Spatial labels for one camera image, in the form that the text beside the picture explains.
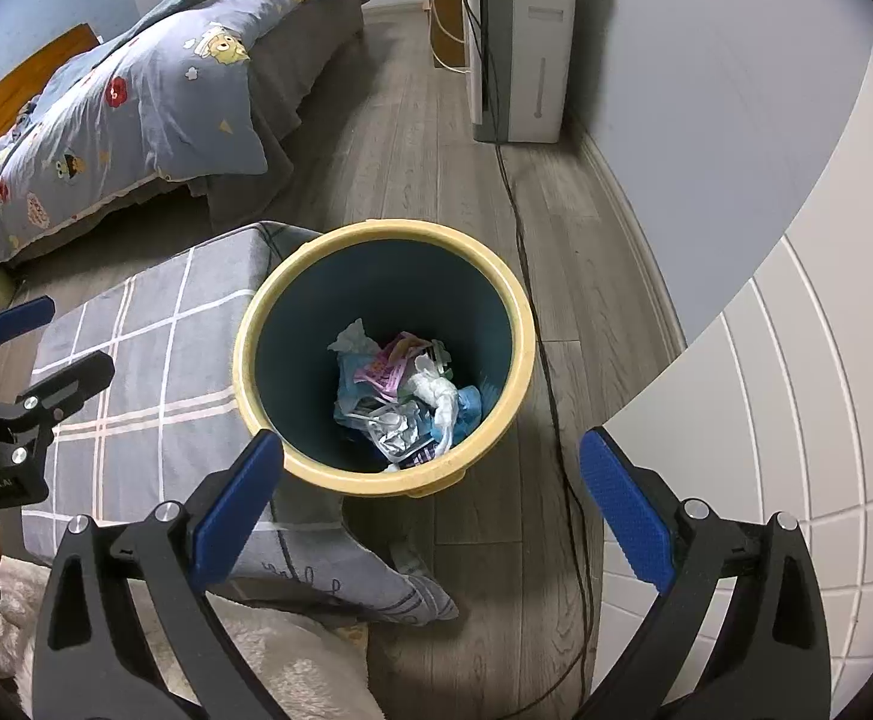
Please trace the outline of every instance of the gray wood flooring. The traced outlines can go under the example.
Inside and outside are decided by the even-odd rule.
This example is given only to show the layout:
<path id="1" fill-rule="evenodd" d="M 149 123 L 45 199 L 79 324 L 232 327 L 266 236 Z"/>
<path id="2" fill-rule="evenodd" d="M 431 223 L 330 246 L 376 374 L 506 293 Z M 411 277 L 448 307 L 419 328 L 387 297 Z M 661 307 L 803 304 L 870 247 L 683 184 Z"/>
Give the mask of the gray wood flooring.
<path id="1" fill-rule="evenodd" d="M 324 231 L 365 218 L 439 221 L 478 238 L 519 274 L 492 146 L 470 136 L 464 77 L 433 69 L 422 13 L 370 15 L 362 40 L 334 57 L 303 108 L 304 124 L 286 142 L 295 175 L 265 218 Z M 588 167 L 564 143 L 503 153 L 526 222 L 560 442 L 574 464 L 582 433 L 670 356 L 625 234 Z M 52 295 L 61 313 L 208 237 L 206 204 L 174 191 L 111 215 L 22 274 L 28 293 Z M 35 344 L 22 338 L 1 349 L 0 397 L 26 384 Z M 461 608 L 457 620 L 421 630 L 373 627 L 370 685 L 387 717 L 506 714 L 542 693 L 581 646 L 554 453 L 537 370 L 514 427 L 461 483 L 422 500 L 348 507 L 368 544 L 410 538 Z M 598 591 L 602 525 L 590 511 Z M 19 524 L 6 528 L 12 554 Z M 521 717 L 569 717 L 578 690 L 574 674 Z"/>

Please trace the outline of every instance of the air conditioner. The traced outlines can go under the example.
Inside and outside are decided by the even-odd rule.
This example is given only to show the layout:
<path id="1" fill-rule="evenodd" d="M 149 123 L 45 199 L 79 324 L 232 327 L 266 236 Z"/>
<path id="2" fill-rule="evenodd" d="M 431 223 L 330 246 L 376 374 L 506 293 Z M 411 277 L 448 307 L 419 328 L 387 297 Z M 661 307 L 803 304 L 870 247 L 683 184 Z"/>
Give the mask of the air conditioner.
<path id="1" fill-rule="evenodd" d="M 500 141 L 555 143 L 577 0 L 467 2 L 473 138 L 494 141 L 498 130 Z"/>

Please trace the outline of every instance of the silver screw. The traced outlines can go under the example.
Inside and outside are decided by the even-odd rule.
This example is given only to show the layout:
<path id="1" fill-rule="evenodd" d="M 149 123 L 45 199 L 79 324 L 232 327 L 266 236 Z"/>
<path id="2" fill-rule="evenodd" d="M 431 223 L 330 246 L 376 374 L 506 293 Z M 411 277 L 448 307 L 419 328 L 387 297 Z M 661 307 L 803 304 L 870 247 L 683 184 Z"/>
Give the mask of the silver screw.
<path id="1" fill-rule="evenodd" d="M 799 527 L 799 523 L 789 512 L 779 512 L 776 515 L 776 521 L 780 523 L 780 527 L 785 531 L 795 531 Z"/>
<path id="2" fill-rule="evenodd" d="M 89 528 L 89 517 L 86 514 L 78 514 L 70 519 L 70 523 L 67 525 L 67 530 L 70 533 L 83 533 L 87 528 Z"/>
<path id="3" fill-rule="evenodd" d="M 160 522 L 173 522 L 179 514 L 180 505 L 176 501 L 166 501 L 156 507 L 156 519 Z"/>
<path id="4" fill-rule="evenodd" d="M 706 519 L 710 515 L 710 507 L 698 498 L 689 498 L 683 509 L 691 519 Z"/>

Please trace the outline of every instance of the white tissue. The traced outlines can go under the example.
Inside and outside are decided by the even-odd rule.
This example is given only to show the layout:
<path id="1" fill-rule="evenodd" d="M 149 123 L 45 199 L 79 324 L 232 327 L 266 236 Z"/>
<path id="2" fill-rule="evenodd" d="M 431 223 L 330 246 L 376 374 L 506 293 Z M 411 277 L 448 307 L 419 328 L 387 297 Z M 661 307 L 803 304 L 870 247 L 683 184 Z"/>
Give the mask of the white tissue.
<path id="1" fill-rule="evenodd" d="M 442 431 L 442 437 L 434 457 L 447 452 L 452 445 L 452 428 L 457 424 L 459 399 L 454 383 L 439 375 L 435 362 L 425 354 L 418 355 L 413 360 L 415 372 L 407 377 L 404 386 L 430 408 L 433 409 L 433 427 Z"/>
<path id="2" fill-rule="evenodd" d="M 372 338 L 366 338 L 363 330 L 363 320 L 357 319 L 337 339 L 327 346 L 327 349 L 340 354 L 379 354 L 380 345 Z"/>

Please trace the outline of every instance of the cartoon print duvet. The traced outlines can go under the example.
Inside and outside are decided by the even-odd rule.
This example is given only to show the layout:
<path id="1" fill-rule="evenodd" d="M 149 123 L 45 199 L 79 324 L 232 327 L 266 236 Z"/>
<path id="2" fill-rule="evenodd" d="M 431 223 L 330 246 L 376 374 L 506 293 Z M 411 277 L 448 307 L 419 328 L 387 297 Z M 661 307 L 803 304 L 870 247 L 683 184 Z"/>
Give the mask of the cartoon print duvet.
<path id="1" fill-rule="evenodd" d="M 306 0 L 164 0 L 0 138 L 0 262 L 156 177 L 262 173 L 247 50 Z"/>

